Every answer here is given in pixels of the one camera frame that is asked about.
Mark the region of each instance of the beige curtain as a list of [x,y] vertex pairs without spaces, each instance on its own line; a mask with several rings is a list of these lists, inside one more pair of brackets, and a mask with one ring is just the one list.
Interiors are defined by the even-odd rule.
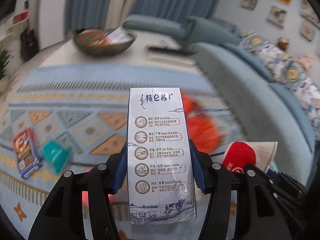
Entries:
[[110,0],[105,27],[107,29],[118,28],[125,20],[135,0]]

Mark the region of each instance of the cow illustration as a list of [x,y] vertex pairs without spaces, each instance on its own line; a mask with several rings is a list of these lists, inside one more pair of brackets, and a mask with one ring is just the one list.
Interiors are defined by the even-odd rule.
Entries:
[[177,203],[171,203],[165,205],[165,214],[170,215],[172,211],[180,211],[182,209],[184,199],[179,200]]

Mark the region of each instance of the white milk carton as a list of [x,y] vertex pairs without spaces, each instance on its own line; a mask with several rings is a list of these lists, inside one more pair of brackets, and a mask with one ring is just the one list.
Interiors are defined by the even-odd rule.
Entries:
[[128,190],[132,224],[196,218],[196,194],[179,88],[131,88]]

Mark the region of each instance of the floral pillow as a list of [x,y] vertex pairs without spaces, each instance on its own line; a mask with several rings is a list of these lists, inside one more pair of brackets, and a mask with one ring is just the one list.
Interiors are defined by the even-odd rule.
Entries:
[[260,58],[273,79],[295,96],[320,140],[320,90],[297,60],[252,32],[239,45]]

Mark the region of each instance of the silver bolt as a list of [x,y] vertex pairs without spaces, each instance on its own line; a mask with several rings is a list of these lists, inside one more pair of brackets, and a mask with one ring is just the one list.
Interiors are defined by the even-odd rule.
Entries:
[[107,168],[107,165],[106,165],[105,163],[100,163],[100,164],[98,165],[98,170],[103,171],[103,170],[105,170],[106,168]]
[[214,168],[215,170],[220,170],[221,165],[219,163],[214,163],[214,164],[212,164],[212,168]]
[[247,173],[250,177],[254,177],[256,175],[256,173],[253,170],[248,170]]
[[63,173],[63,176],[65,176],[66,178],[67,177],[70,177],[72,175],[72,172],[71,171],[65,171],[64,173]]

